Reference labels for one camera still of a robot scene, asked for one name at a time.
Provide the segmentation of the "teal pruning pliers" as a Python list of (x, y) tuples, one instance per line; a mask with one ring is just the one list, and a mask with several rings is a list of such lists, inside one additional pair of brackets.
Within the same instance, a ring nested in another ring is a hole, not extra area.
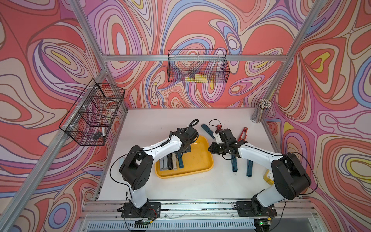
[(177, 154), (176, 154), (176, 157), (177, 157), (177, 159), (178, 159), (179, 168), (180, 168), (180, 169), (184, 168), (184, 163), (183, 163), (183, 153), (177, 153)]

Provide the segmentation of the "yellow storage tray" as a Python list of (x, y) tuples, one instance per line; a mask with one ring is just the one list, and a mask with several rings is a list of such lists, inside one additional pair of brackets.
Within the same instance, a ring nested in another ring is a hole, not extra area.
[(183, 168), (176, 161), (176, 170), (161, 170), (160, 161), (156, 163), (156, 175), (161, 179), (184, 177), (210, 171), (214, 166), (211, 153), (207, 150), (209, 143), (204, 136), (199, 136), (197, 141), (191, 145), (191, 152), (182, 156)]

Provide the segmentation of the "black pruning pliers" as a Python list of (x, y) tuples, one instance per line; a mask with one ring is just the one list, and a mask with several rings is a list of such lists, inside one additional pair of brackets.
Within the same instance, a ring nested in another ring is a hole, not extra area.
[(167, 163), (168, 163), (168, 169), (169, 170), (172, 170), (174, 168), (173, 166), (173, 157), (172, 157), (172, 153), (168, 154), (167, 155)]

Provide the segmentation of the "grey pruning pliers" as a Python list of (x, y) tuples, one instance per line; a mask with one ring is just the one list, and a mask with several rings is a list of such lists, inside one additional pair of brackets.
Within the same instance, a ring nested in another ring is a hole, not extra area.
[(168, 170), (168, 158), (163, 158), (163, 170)]
[(159, 160), (159, 170), (160, 171), (164, 170), (164, 158)]

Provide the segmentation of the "beige pruning pliers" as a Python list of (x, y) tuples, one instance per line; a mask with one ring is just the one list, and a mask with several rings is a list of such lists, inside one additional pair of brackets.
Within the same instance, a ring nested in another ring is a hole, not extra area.
[(176, 154), (172, 154), (172, 161), (173, 161), (173, 170), (177, 170), (177, 157)]

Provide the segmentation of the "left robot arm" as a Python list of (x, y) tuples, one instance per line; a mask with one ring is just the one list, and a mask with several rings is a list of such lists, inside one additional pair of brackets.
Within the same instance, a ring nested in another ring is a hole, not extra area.
[(129, 184), (130, 204), (136, 209), (143, 208), (148, 203), (145, 184), (149, 180), (153, 164), (171, 153), (184, 153), (190, 145), (196, 142), (199, 134), (191, 126), (170, 132), (168, 138), (150, 145), (131, 148), (119, 168), (124, 181)]

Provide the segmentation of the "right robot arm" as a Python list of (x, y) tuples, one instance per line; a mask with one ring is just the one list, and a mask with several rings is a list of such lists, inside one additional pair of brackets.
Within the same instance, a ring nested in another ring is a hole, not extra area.
[(238, 141), (230, 129), (216, 130), (214, 137), (216, 141), (208, 148), (212, 154), (229, 154), (250, 160), (272, 172), (274, 185), (257, 193), (251, 200), (257, 214), (282, 200), (293, 200), (312, 184), (306, 170), (293, 153), (269, 152), (245, 140)]

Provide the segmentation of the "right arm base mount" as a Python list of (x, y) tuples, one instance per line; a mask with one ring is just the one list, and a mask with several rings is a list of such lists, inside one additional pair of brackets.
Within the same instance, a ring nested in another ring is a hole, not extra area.
[(233, 208), (237, 210), (240, 217), (274, 218), (277, 216), (274, 205), (264, 207), (259, 203), (256, 196), (254, 196), (250, 201), (237, 201), (233, 205)]

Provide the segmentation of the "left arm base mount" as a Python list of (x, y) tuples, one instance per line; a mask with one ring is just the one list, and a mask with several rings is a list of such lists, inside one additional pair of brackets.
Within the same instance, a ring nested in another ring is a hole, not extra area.
[(121, 212), (122, 218), (156, 219), (161, 214), (161, 203), (147, 201), (142, 207), (136, 208), (131, 201), (128, 201), (117, 211)]

